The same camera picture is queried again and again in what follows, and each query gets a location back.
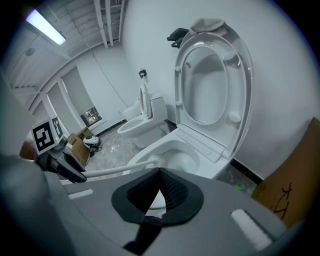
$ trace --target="toilet lid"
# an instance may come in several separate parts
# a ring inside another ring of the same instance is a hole
[[[150,98],[145,84],[142,84],[139,91],[140,109],[142,115],[149,119],[152,117]]]
[[[178,128],[205,145],[203,152],[215,144],[230,159],[248,130],[253,70],[245,43],[225,27],[224,36],[189,32],[183,39],[175,64],[175,107]]]

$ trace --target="toilet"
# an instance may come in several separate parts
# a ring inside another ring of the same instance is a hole
[[[242,39],[231,27],[225,28],[224,36],[186,34],[172,71],[177,129],[139,152],[128,165],[162,155],[167,168],[209,179],[228,167],[248,131],[253,65]],[[150,209],[165,206],[159,191]]]
[[[137,111],[135,105],[122,112],[124,116],[131,119],[122,125],[117,132],[125,138],[131,138],[138,148],[143,149],[160,140],[170,131],[165,122],[168,118],[167,107],[161,94],[149,94],[146,85],[142,84],[139,89],[138,101],[139,115],[131,118]]]

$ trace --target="black baseboard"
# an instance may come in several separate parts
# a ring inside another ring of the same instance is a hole
[[[177,128],[177,125],[166,119],[164,120],[165,122],[167,122],[168,124],[172,125],[173,127]],[[245,176],[247,176],[250,180],[252,180],[255,184],[259,184],[260,182],[262,182],[262,179],[259,178],[257,175],[255,175],[252,171],[250,171],[247,167],[245,167],[242,163],[238,162],[235,159],[232,159],[230,164],[236,168],[239,172],[241,172],[242,174],[244,174]]]
[[[113,129],[113,128],[115,128],[115,127],[123,124],[123,123],[126,122],[126,121],[127,121],[126,119],[123,119],[122,121],[117,122],[116,124],[112,125],[111,127],[103,130],[102,132],[99,132],[96,136],[99,137],[99,136],[101,136],[102,134],[105,134],[106,132],[110,131],[111,129]]]

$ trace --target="brown cardboard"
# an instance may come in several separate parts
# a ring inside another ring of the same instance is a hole
[[[292,154],[257,185],[252,198],[289,228],[307,217],[319,188],[320,121],[313,118]]]
[[[72,145],[71,152],[85,166],[90,154],[90,150],[85,147],[83,141],[74,133],[68,137],[68,143]]]
[[[91,131],[86,127],[82,131],[80,131],[77,136],[83,141],[85,137],[87,136],[93,136]]]

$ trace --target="ceiling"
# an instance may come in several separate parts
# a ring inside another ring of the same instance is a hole
[[[109,41],[105,0],[100,0],[100,5],[104,32]],[[112,36],[116,40],[121,0],[111,0],[110,5]],[[103,43],[94,0],[50,0],[38,6],[37,11],[62,33],[66,41],[58,45],[25,21],[1,62],[1,72],[18,96],[26,95],[26,90],[32,94],[41,89],[67,62]],[[27,104],[26,101],[24,97],[21,103]]]

